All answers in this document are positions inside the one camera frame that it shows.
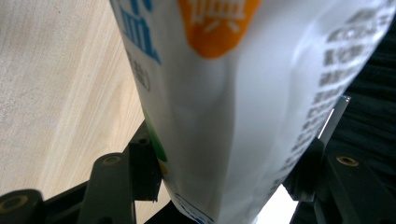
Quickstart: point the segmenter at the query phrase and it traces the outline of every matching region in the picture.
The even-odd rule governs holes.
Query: light wood grain
[[[108,1],[0,1],[0,195],[56,195],[143,120]],[[169,200],[139,203],[142,223]]]

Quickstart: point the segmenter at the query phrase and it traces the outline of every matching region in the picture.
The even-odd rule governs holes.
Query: blue print
[[[130,3],[132,14],[120,7],[125,35],[148,56],[161,63],[157,51],[152,46],[149,27],[140,13],[138,0],[130,0]],[[143,0],[143,5],[147,11],[152,10],[150,0]]]

